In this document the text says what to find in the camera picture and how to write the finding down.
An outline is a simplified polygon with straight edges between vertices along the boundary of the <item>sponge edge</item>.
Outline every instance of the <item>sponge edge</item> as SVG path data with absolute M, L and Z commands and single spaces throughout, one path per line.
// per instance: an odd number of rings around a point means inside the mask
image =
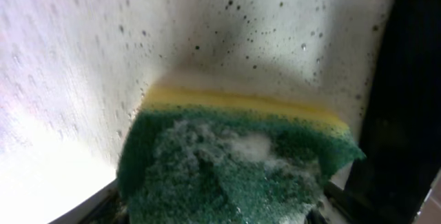
M 364 154 L 330 112 L 266 98 L 152 88 L 117 171 L 131 223 L 303 223 Z
M 196 106 L 226 112 L 249 112 L 256 119 L 279 116 L 291 120 L 307 120 L 311 128 L 317 131 L 326 132 L 330 136 L 346 136 L 348 141 L 352 141 L 347 136 L 350 133 L 348 125 L 333 112 L 315 105 L 288 103 L 267 97 L 155 86 L 144 98 L 141 109 L 173 110 Z

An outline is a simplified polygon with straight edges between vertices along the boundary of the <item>sponge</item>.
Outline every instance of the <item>sponge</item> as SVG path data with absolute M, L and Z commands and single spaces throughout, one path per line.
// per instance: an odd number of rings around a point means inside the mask
M 154 87 L 117 179 L 131 223 L 303 223 L 330 177 L 363 158 L 326 110 Z

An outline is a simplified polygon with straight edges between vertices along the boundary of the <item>white surface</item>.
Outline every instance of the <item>white surface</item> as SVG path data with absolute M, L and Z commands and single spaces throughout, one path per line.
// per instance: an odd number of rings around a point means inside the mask
M 320 103 L 357 139 L 392 0 L 228 1 L 0 0 L 2 220 L 47 222 L 109 183 L 159 79 Z

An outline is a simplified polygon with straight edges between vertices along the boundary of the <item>wet white surface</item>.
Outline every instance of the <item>wet white surface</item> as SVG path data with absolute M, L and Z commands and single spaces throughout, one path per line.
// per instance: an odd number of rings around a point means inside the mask
M 391 2 L 0 0 L 2 219 L 48 222 L 109 183 L 160 79 L 319 103 L 357 140 Z

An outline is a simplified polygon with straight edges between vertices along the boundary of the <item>green scouring pad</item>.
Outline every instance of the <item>green scouring pad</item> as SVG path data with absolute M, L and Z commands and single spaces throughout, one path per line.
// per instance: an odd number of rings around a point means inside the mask
M 364 154 L 332 113 L 271 99 L 151 89 L 122 151 L 130 223 L 302 223 Z

